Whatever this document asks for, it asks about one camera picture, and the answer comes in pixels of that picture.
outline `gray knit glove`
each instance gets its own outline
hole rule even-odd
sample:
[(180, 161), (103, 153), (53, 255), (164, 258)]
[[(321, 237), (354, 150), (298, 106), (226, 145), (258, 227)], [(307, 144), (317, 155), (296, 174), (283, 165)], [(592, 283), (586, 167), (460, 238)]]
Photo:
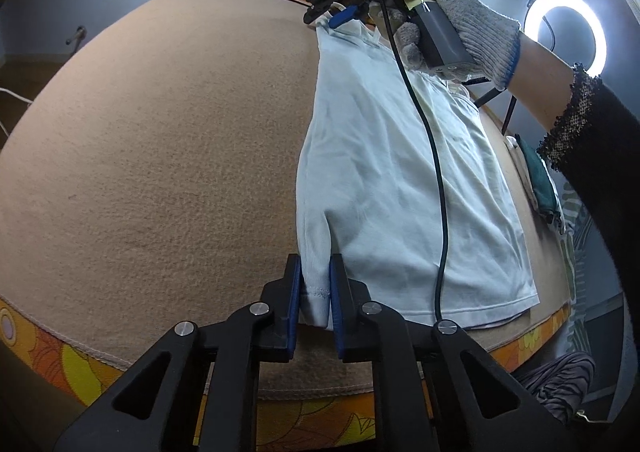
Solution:
[[(435, 1), (449, 17), (460, 34), (462, 44), (482, 73), (494, 82), (496, 88), (506, 89), (520, 57), (520, 23), (494, 12), (479, 0)], [(380, 13), (375, 4), (370, 11)], [(420, 31), (415, 24), (402, 24), (396, 30), (394, 39), (409, 67), (426, 68), (417, 47)]]

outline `green cloth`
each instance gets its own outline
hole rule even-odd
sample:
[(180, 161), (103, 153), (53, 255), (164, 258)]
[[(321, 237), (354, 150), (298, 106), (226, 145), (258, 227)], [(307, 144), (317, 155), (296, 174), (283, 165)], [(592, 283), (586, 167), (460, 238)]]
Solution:
[(547, 223), (551, 223), (554, 217), (559, 215), (559, 205), (549, 176), (540, 156), (529, 143), (525, 142), (519, 134), (516, 134), (516, 140), (527, 162), (531, 187), (538, 201), (538, 213), (546, 219)]

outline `white t-shirt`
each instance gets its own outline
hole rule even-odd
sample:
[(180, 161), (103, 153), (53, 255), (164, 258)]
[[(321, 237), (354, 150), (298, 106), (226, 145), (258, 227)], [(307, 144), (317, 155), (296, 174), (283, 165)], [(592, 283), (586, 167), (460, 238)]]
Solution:
[[(434, 323), (442, 250), (433, 158), (393, 53), (352, 20), (316, 25), (314, 112), (296, 181), (304, 320), (331, 327), (328, 265), (407, 320)], [(446, 192), (449, 255), (442, 313), (463, 327), (508, 320), (538, 303), (524, 233), (479, 113), (463, 86), (409, 79), (433, 130)]]

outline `gray fabric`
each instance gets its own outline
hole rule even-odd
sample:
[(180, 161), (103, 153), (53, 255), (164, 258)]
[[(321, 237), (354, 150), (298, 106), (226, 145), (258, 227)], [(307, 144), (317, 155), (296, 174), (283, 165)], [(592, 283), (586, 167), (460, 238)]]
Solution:
[(594, 370), (588, 354), (569, 353), (526, 374), (516, 371), (513, 376), (555, 418), (567, 424), (587, 394)]
[[(479, 0), (435, 0), (460, 34), (466, 50), (496, 88), (503, 90), (513, 76), (520, 55), (517, 20), (494, 12)], [(408, 61), (421, 60), (417, 26), (404, 23), (394, 35)], [(467, 74), (460, 75), (465, 79)]]

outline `sequined sleeve cuff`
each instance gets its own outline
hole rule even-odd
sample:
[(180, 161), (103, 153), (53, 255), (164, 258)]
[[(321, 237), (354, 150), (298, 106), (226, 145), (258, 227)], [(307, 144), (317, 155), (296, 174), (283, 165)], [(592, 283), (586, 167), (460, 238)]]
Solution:
[(602, 80), (599, 77), (588, 76), (582, 64), (574, 66), (571, 101), (562, 116), (556, 118), (554, 128), (538, 148), (539, 155), (548, 159), (553, 169), (559, 170), (562, 167), (580, 135), (590, 124), (591, 112), (601, 88)]

